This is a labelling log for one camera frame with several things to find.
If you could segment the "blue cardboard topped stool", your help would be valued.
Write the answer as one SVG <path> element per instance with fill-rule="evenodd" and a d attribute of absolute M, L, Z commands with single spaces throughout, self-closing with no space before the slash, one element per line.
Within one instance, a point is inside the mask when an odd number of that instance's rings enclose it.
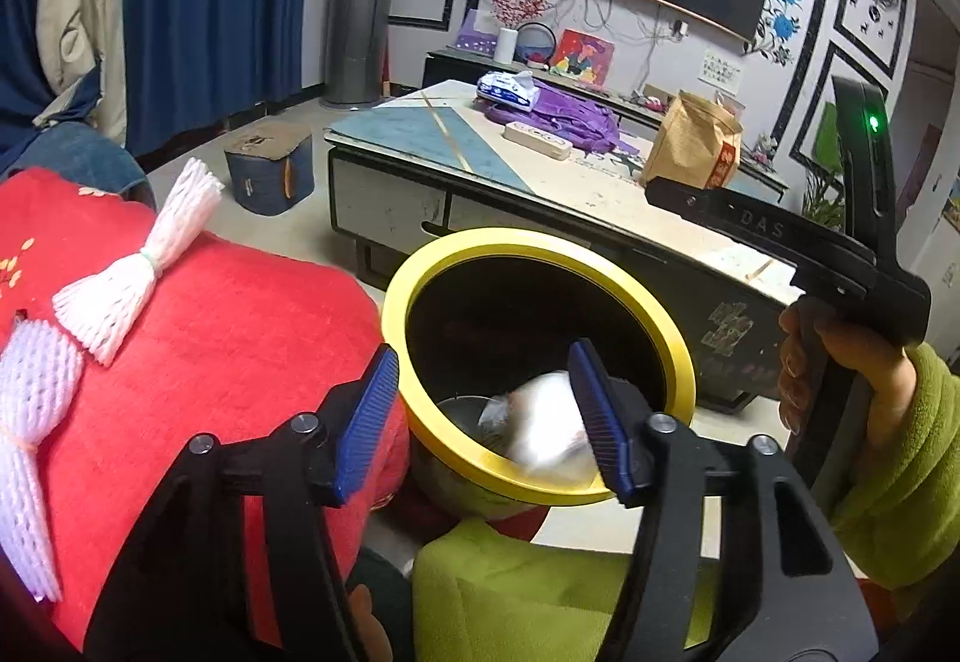
<path fill-rule="evenodd" d="M 221 138 L 236 203 L 274 217 L 314 191 L 313 131 L 301 123 L 263 118 Z"/>

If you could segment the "red floral blanket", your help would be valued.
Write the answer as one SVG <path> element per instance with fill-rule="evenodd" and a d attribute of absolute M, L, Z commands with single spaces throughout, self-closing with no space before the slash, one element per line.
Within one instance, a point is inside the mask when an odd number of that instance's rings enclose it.
<path fill-rule="evenodd" d="M 80 192 L 32 168 L 2 185 L 2 345 L 17 309 L 55 323 L 53 295 L 143 245 L 155 214 Z M 80 646 L 112 561 L 156 483 L 192 435 L 265 437 L 356 380 L 381 344 L 379 313 L 355 279 L 202 233 L 161 275 L 109 368 L 87 359 L 62 425 L 39 449 L 64 598 L 49 610 Z M 398 402 L 370 473 L 325 511 L 348 576 L 371 509 L 407 469 Z"/>

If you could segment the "brown paper bag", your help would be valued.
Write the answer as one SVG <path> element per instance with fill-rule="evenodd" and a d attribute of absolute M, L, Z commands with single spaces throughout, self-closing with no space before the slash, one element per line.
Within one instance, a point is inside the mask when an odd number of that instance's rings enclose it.
<path fill-rule="evenodd" d="M 726 188 L 740 164 L 740 121 L 715 100 L 679 92 L 670 102 L 640 174 L 700 189 Z"/>

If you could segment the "white tissue pack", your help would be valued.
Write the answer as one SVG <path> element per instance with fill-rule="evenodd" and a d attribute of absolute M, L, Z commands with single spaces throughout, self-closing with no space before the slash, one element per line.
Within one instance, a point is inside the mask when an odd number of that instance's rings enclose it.
<path fill-rule="evenodd" d="M 477 95 L 488 102 L 530 113 L 539 102 L 540 89 L 530 71 L 493 71 L 478 79 Z"/>

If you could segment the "white foam net bow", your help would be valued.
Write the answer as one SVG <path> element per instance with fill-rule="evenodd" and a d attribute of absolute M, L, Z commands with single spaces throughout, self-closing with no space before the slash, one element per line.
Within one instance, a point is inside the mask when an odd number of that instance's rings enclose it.
<path fill-rule="evenodd" d="M 190 158 L 139 251 L 53 295 L 60 326 L 99 365 L 112 365 L 163 274 L 199 238 L 217 210 L 222 191 L 223 183 L 210 168 Z"/>

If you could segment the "blue curtain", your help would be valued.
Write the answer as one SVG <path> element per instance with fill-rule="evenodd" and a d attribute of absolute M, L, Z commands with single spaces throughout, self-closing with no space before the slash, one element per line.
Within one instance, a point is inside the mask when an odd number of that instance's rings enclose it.
<path fill-rule="evenodd" d="M 36 14 L 37 0 L 2 0 L 3 168 L 50 126 L 76 121 L 96 130 L 93 77 L 50 125 L 34 125 L 53 98 L 37 51 Z M 299 92 L 303 17 L 304 0 L 124 0 L 121 147 L 146 157 L 179 134 Z"/>

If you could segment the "white plastic trash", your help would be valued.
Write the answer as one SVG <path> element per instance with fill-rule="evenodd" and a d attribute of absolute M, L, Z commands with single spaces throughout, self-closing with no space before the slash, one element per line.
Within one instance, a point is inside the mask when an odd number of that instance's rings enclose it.
<path fill-rule="evenodd" d="M 491 398 L 478 415 L 477 440 L 531 479 L 579 485 L 597 474 L 583 417 L 564 369 Z"/>

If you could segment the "white foam fruit net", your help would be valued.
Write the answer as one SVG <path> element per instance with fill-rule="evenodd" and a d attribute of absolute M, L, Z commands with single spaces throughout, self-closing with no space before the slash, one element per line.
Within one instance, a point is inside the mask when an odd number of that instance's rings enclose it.
<path fill-rule="evenodd" d="M 83 363 L 47 321 L 20 321 L 2 352 L 2 550 L 37 602 L 62 598 L 37 453 L 64 421 Z"/>

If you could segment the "blue sofa cover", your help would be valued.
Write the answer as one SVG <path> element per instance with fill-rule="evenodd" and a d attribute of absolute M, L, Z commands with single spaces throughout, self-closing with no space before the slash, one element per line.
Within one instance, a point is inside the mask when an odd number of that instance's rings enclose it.
<path fill-rule="evenodd" d="M 155 193 L 137 160 L 85 123 L 65 121 L 47 128 L 3 168 L 2 180 L 28 168 L 43 168 L 75 185 L 156 209 Z"/>

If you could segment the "beige rectangular box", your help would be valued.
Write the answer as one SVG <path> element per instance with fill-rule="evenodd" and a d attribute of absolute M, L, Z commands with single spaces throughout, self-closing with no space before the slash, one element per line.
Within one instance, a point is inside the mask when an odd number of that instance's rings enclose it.
<path fill-rule="evenodd" d="M 503 137 L 506 141 L 514 142 L 517 146 L 526 147 L 529 151 L 553 158 L 566 160 L 573 151 L 573 144 L 563 137 L 548 131 L 539 130 L 535 126 L 526 125 L 521 121 L 511 121 L 503 128 Z"/>

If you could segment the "green fleece right sleeve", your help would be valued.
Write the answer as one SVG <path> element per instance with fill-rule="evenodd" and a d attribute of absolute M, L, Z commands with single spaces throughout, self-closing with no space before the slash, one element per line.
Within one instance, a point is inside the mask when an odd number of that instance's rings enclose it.
<path fill-rule="evenodd" d="M 929 345 L 908 357 L 918 387 L 905 421 L 832 517 L 844 552 L 889 591 L 926 581 L 958 545 L 958 378 Z"/>

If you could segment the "round mirror ornament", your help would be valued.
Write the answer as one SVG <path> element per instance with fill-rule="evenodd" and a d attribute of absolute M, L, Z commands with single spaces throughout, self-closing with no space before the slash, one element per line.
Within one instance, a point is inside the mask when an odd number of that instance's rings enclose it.
<path fill-rule="evenodd" d="M 517 63 L 532 64 L 537 69 L 547 69 L 555 55 L 556 35 L 542 22 L 526 22 L 517 29 L 514 59 Z"/>

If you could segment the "purple cloth bag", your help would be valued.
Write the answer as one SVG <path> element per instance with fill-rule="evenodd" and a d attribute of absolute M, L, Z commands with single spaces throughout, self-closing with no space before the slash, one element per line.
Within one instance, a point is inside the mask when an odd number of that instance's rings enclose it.
<path fill-rule="evenodd" d="M 483 94 L 477 94 L 477 98 L 485 102 L 485 116 L 498 125 L 526 123 L 555 134 L 588 154 L 607 154 L 623 146 L 617 118 L 607 107 L 539 79 L 534 84 L 539 96 L 530 110 L 519 110 Z"/>

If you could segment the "white vase red flowers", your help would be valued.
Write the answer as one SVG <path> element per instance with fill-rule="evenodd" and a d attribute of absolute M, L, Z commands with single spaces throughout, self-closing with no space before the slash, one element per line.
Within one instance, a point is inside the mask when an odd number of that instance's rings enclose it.
<path fill-rule="evenodd" d="M 550 8 L 550 0 L 491 0 L 491 12 L 500 24 L 493 53 L 494 63 L 511 64 L 519 29 L 542 17 Z"/>

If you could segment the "coffee table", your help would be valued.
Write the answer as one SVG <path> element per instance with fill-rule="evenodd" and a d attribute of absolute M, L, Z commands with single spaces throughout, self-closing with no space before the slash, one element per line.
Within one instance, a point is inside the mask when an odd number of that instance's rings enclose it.
<path fill-rule="evenodd" d="M 761 252 L 651 206 L 623 165 L 563 160 L 506 139 L 466 82 L 444 80 L 325 133 L 331 224 L 352 238 L 361 281 L 386 288 L 417 249 L 453 231 L 543 231 L 630 272 L 672 314 L 701 402 L 737 412 L 776 398 L 793 271 Z"/>

